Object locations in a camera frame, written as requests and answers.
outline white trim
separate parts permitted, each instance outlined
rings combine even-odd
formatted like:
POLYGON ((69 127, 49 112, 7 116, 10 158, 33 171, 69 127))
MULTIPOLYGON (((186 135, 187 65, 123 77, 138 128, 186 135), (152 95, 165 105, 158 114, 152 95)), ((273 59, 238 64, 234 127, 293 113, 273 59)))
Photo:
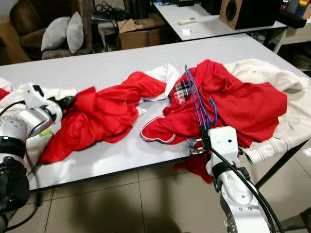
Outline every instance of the white trim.
POLYGON ((160 118, 160 117, 157 116, 157 117, 155 117, 155 118, 149 120, 149 121, 142 127, 142 129, 140 130, 140 135, 141 135, 141 137, 142 137, 145 141, 148 141, 148 142, 152 142, 152 141, 156 141, 156 140, 159 140, 159 141, 161 141, 161 142, 163 142, 163 143, 170 143, 170 142, 172 142, 172 141, 175 139, 175 137, 176 137, 176 134, 174 134, 174 133, 173 133, 173 136, 172 136, 169 140, 167 140, 167 141, 164 141, 164 140, 162 140, 161 138, 158 138, 158 137, 157 137, 157 138, 148 138, 148 137, 146 137, 146 136, 144 136, 144 135, 142 134, 142 131, 146 128, 146 126, 149 125, 150 123, 152 123, 154 120, 156 120, 156 119, 158 119, 158 118, 160 118))

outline cushion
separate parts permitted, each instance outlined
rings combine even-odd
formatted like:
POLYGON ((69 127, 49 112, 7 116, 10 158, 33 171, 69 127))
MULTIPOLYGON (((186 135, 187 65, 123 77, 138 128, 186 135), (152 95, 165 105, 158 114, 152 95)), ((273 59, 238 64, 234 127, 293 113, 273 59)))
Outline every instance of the cushion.
POLYGON ((75 53, 83 45, 83 23, 78 12, 71 17, 67 27, 67 43, 70 51, 75 53))
POLYGON ((60 17, 49 24, 43 34, 41 51, 56 49, 66 40, 66 30, 70 17, 60 17))

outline plaid fabric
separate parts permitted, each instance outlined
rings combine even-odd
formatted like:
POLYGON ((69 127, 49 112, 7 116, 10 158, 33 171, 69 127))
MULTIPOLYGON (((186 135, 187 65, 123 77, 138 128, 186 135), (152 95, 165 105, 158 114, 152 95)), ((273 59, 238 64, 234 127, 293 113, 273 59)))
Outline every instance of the plaid fabric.
POLYGON ((71 57, 78 55, 86 55, 92 53, 92 49, 83 48, 76 51, 74 54, 70 52, 69 49, 58 49, 58 50, 47 50, 42 54, 42 60, 61 58, 61 57, 71 57))
POLYGON ((190 85, 187 81, 181 81, 174 87, 174 97, 179 104, 188 101, 191 96, 190 85))

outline speaker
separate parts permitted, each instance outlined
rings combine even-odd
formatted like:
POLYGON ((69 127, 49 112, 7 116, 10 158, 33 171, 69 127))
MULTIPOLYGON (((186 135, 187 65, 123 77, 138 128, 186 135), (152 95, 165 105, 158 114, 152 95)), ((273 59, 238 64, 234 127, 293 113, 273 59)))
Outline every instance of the speaker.
POLYGON ((219 18, 233 29, 271 26, 280 7, 280 0, 223 0, 219 18))
POLYGON ((222 0, 202 0, 201 6, 211 15, 219 15, 222 2, 222 0))

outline white desk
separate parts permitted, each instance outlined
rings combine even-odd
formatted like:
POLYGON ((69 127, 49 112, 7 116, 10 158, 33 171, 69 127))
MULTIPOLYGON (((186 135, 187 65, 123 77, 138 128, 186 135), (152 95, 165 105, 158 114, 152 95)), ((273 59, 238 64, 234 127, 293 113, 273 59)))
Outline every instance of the white desk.
MULTIPOLYGON (((100 90, 119 84, 134 71, 150 70, 165 63, 171 63, 182 73, 185 64, 193 67, 205 59, 228 63, 249 58, 268 61, 304 76, 245 34, 2 66, 0 76, 15 84, 33 82, 48 88, 76 88, 78 91, 95 85, 100 90)), ((178 145, 147 143, 139 135, 142 125, 160 115, 168 104, 168 100, 144 103, 148 112, 139 117, 132 131, 118 143, 97 143, 72 153, 63 162, 41 166, 38 170, 41 186, 60 185, 187 156, 187 142, 178 145)), ((30 184, 31 189, 36 188, 34 179, 30 184)))
POLYGON ((276 21, 273 26, 234 30, 223 23, 219 16, 210 15, 200 4, 178 7, 177 5, 162 6, 160 3, 155 3, 155 7, 183 41, 287 27, 276 21), (187 25, 178 24, 179 20, 191 17, 197 18, 197 22, 187 25), (190 28, 191 35, 182 35, 181 30, 184 28, 190 28))

